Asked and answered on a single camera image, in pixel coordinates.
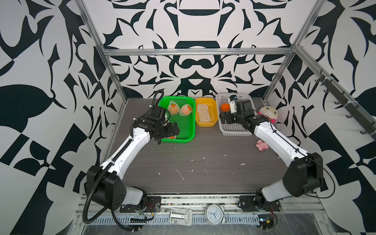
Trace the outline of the white perforated plastic basket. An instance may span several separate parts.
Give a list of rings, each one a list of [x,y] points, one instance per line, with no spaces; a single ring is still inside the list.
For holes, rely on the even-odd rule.
[[[248,130],[244,129],[240,124],[223,124],[220,118],[220,114],[222,113],[221,106],[224,103],[229,103],[229,97],[235,95],[239,100],[241,99],[248,99],[251,101],[252,108],[255,109],[254,102],[252,98],[248,94],[242,93],[219,93],[215,96],[217,112],[218,112],[218,125],[219,129],[222,132],[223,136],[239,136],[239,137],[246,137],[251,136],[252,133]]]

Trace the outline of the orange being unwrapped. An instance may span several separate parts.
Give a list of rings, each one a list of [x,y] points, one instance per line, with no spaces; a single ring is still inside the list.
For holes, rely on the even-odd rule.
[[[231,110],[230,105],[228,103],[224,103],[220,107],[222,112],[229,112]]]

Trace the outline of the white foam net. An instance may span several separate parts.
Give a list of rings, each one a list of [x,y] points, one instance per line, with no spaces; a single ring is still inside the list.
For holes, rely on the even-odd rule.
[[[209,112],[199,113],[199,121],[200,122],[205,122],[205,123],[212,122]]]
[[[196,106],[196,110],[198,113],[206,113],[209,111],[209,107],[207,104],[204,103],[198,103]]]

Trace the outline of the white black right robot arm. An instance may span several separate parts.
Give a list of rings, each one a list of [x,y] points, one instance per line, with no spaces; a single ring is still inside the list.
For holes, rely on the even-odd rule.
[[[230,97],[230,110],[220,114],[225,124],[240,124],[245,130],[265,142],[287,166],[283,178],[257,190],[254,206],[266,210],[271,203],[289,197],[309,195],[325,184],[323,158],[318,153],[309,153],[287,139],[272,124],[271,119],[257,113],[251,101]]]

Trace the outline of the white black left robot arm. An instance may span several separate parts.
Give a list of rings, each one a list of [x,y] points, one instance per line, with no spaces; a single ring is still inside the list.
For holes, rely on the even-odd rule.
[[[171,123],[170,111],[160,107],[161,98],[153,97],[150,109],[135,118],[130,126],[130,134],[115,153],[100,166],[91,166],[87,172],[87,199],[82,220],[84,224],[94,222],[106,210],[110,210],[114,222],[127,232],[138,232],[143,224],[154,217],[131,219],[131,226],[125,226],[116,218],[115,211],[122,206],[132,206],[143,213],[147,204],[147,192],[137,187],[126,187],[123,178],[140,150],[152,139],[158,144],[162,139],[177,136],[178,124]]]

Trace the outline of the green plastic basket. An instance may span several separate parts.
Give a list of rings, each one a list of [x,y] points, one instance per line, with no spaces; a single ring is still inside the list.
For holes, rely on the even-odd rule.
[[[189,97],[164,97],[159,102],[159,106],[163,108],[168,108],[171,101],[177,103],[177,105],[182,108],[184,105],[188,104],[192,107],[192,112],[188,116],[181,116],[179,114],[173,115],[169,122],[177,123],[180,129],[180,134],[176,136],[175,139],[162,139],[163,143],[179,143],[185,144],[193,140],[195,137],[195,100]]]

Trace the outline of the pink white plush doll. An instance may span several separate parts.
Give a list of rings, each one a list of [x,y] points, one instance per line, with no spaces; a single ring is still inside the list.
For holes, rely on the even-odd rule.
[[[263,106],[258,111],[258,114],[267,116],[270,119],[271,123],[276,123],[279,118],[277,109],[271,106]]]

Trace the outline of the small pink pig toy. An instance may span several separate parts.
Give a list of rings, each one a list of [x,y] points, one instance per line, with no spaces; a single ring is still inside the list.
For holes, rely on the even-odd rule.
[[[262,140],[258,140],[257,143],[256,143],[256,148],[259,151],[264,151],[264,150],[269,149],[269,145],[266,142],[262,141]]]

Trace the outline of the yellow plastic tub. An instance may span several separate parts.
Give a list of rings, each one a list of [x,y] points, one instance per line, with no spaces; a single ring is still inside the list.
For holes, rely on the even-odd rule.
[[[213,98],[197,98],[196,124],[200,127],[213,127],[218,121],[216,101]]]

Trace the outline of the white rectangular device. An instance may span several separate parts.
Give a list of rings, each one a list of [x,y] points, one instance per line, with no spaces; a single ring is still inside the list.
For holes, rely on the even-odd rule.
[[[173,225],[191,226],[193,224],[193,210],[171,208],[169,223]]]

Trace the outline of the white analog clock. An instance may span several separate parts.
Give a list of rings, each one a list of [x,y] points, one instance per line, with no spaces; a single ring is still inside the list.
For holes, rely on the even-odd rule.
[[[220,205],[212,204],[209,205],[204,213],[206,222],[210,225],[219,225],[224,223],[224,211]]]

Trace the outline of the small circuit board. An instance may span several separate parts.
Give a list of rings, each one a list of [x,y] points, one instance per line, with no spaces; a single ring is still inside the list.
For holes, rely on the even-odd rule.
[[[276,225],[274,218],[271,218],[270,216],[266,216],[266,215],[259,215],[258,222],[259,222],[259,225],[257,225],[257,228],[263,231],[269,231],[270,229],[274,228]]]

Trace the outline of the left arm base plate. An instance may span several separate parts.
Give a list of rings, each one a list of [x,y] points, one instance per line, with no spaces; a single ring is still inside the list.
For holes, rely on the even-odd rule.
[[[147,197],[143,206],[136,205],[125,205],[120,207],[121,213],[131,213],[131,212],[155,212],[160,209],[162,198],[160,196]]]

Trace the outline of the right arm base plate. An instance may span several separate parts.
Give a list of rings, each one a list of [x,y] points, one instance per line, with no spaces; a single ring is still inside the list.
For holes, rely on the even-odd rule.
[[[243,212],[279,212],[280,211],[280,202],[273,201],[268,202],[263,198],[261,194],[255,196],[240,196],[240,200],[237,203],[237,206]]]

